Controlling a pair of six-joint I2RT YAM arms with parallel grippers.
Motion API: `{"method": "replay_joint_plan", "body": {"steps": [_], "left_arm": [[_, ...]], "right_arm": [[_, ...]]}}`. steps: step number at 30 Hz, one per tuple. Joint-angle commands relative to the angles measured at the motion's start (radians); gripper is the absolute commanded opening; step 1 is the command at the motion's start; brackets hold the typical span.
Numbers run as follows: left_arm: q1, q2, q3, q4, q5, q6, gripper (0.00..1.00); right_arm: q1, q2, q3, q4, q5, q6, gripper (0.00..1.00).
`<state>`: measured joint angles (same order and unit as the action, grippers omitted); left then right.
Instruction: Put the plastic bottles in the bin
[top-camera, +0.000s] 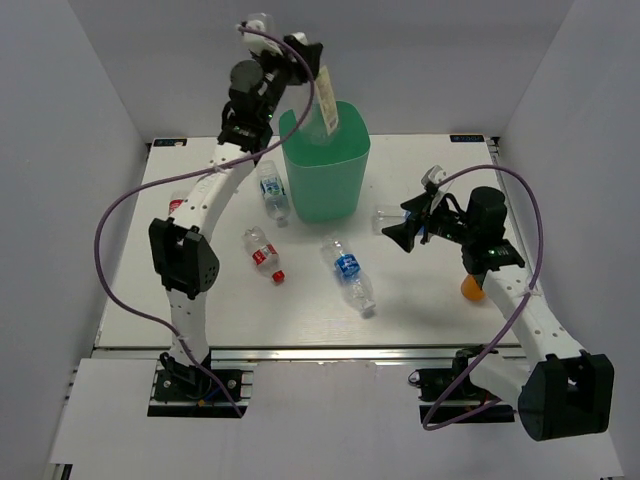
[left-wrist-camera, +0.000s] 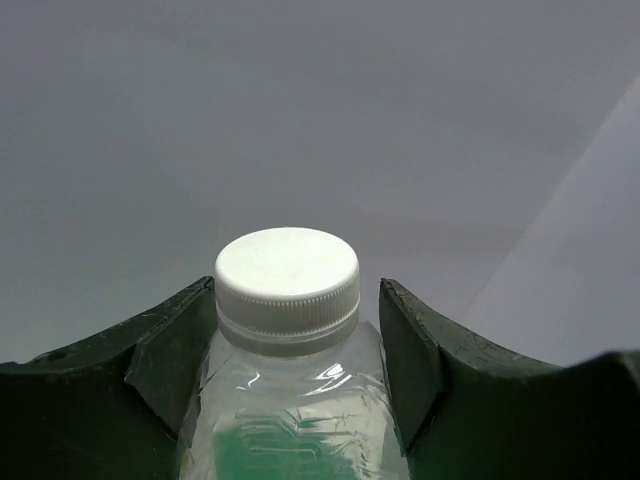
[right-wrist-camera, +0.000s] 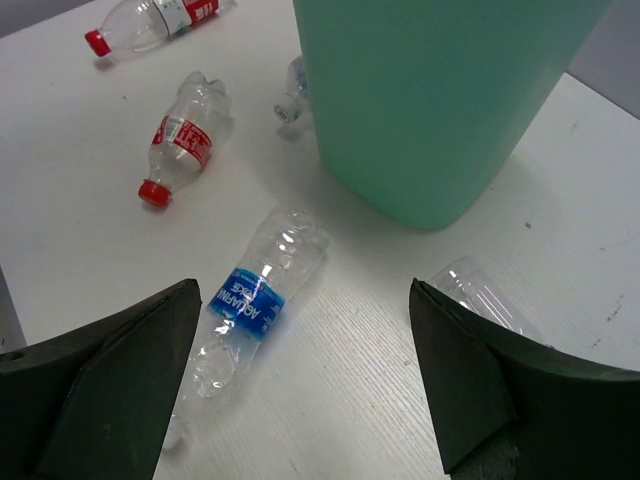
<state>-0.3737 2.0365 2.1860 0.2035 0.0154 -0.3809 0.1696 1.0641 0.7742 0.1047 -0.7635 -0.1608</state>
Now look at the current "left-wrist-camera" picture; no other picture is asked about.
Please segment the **clear bottle white cap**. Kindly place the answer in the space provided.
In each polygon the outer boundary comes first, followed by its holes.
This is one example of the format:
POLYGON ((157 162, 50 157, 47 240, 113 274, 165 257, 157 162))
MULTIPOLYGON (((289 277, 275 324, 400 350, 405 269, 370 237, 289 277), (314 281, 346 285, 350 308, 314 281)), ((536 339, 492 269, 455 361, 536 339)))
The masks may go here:
POLYGON ((304 227, 246 234, 215 262, 217 329, 183 423, 182 479, 406 479, 359 260, 304 227))

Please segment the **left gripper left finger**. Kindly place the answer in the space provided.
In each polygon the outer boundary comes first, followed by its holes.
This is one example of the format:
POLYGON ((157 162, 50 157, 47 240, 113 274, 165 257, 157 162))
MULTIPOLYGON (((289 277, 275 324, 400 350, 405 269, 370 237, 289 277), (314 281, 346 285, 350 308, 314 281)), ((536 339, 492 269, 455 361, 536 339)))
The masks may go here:
POLYGON ((84 340, 2 364, 2 478, 176 478, 214 331, 204 277, 84 340))

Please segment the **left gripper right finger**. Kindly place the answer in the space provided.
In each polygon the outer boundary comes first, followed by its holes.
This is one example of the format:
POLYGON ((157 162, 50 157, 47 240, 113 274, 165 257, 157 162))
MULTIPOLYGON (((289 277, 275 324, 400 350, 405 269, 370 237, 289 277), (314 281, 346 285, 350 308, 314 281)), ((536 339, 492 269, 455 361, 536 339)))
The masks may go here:
POLYGON ((635 479, 639 355, 560 367, 501 347, 384 279, 379 322, 415 479, 635 479))

